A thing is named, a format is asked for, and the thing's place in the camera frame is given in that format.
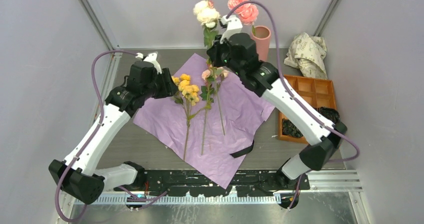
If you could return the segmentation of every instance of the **purple cloth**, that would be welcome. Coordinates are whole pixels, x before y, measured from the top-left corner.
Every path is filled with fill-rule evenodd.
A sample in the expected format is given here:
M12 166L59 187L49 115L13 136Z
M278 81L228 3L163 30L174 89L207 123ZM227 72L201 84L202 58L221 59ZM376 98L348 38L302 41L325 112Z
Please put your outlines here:
M206 68L206 60L194 54L174 76L188 74L191 76L190 84L196 84L200 88L204 85L201 75ZM201 150L205 111L201 111L190 121L185 161L216 184L227 188L245 158L233 158L230 154L252 144L256 130L268 119L274 106L247 90L233 73L222 82L218 94L225 135L222 131L218 100L215 97L212 109L207 113L203 155ZM194 114L205 104L205 101L200 101L191 113ZM186 141L186 120L183 107L174 103L172 98L150 98L138 110L134 123L157 137L182 159Z

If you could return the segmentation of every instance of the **wood grain surface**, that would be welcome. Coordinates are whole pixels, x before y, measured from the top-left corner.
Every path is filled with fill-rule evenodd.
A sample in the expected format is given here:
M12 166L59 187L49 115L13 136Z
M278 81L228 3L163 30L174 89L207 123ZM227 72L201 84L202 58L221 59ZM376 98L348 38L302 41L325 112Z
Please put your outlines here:
M175 73L194 53L207 57L205 49L160 49L129 50L148 54L158 52L158 61L162 67ZM286 57L287 49L280 50L281 62ZM277 63L276 50L269 50L268 62ZM124 82L124 76L130 73L134 63L133 56L124 54L119 62L115 85ZM283 74L301 76L298 69L281 63ZM275 109L269 119L256 131L255 146L240 166L240 169L277 169L289 158L299 153L305 144L281 141L277 139L278 111ZM333 159L341 158L337 151ZM132 161L146 169L193 169L180 159L171 149L162 144L156 137L133 124L130 120L116 135L102 156L98 169L118 166L125 161ZM344 169L343 163L327 163L326 169Z

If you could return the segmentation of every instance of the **white wall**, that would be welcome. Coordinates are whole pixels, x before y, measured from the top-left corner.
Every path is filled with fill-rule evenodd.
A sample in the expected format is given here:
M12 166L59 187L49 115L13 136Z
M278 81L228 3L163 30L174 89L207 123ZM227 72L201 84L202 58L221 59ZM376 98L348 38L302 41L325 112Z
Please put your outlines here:
M424 0L342 0L326 68L375 223L423 223ZM342 145L344 156L354 153Z
M104 25L108 35L121 48L198 48L203 47L203 33L193 7L199 1L90 0L90 3L104 17L109 25ZM229 12L228 0L213 1L221 15ZM280 45L288 47L295 35L315 32L331 0L257 1L270 9L278 26ZM271 27L261 9L257 24Z
M106 47L78 0L0 0L0 17L0 222L52 223L48 166L88 130Z

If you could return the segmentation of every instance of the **wooden box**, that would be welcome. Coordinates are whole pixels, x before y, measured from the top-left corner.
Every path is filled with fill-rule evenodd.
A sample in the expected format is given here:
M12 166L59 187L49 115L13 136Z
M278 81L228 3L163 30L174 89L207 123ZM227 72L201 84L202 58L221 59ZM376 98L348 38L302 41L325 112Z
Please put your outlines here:
M284 75L293 89L312 107L327 107L337 110L334 87L331 80L315 79L303 76ZM282 141L307 144L305 137L296 138L283 135L283 113L278 113L278 139Z

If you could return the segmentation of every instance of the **vase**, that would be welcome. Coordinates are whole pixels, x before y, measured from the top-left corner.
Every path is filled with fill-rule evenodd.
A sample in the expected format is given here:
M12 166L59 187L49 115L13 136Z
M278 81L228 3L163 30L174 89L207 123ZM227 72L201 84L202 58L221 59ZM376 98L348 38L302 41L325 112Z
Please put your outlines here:
M251 38L256 43L256 52L259 60L266 62L268 60L268 51L270 50L271 31L268 27L258 25L254 27L255 35L250 33Z

